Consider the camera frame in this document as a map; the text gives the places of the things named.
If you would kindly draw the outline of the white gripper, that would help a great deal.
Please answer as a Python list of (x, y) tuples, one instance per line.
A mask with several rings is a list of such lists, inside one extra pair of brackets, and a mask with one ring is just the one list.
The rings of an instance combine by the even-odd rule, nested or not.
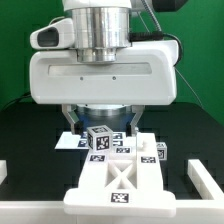
[(30, 61), (30, 90), (39, 104), (63, 104), (71, 133), (83, 122), (71, 104), (133, 105), (126, 135), (138, 133), (144, 105), (168, 105), (177, 96), (174, 40), (136, 42), (117, 51), (112, 63), (80, 63), (72, 50), (42, 51)]

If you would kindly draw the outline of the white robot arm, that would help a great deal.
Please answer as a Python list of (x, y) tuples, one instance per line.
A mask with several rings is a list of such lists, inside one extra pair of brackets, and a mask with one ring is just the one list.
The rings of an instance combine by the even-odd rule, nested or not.
[(99, 110), (129, 106), (133, 134), (146, 105), (169, 105), (177, 96), (180, 41), (157, 27), (134, 33), (130, 16), (175, 12), (188, 0), (62, 0), (67, 16), (30, 35), (36, 50), (30, 91), (39, 104), (60, 104), (71, 132), (83, 131), (77, 106)]

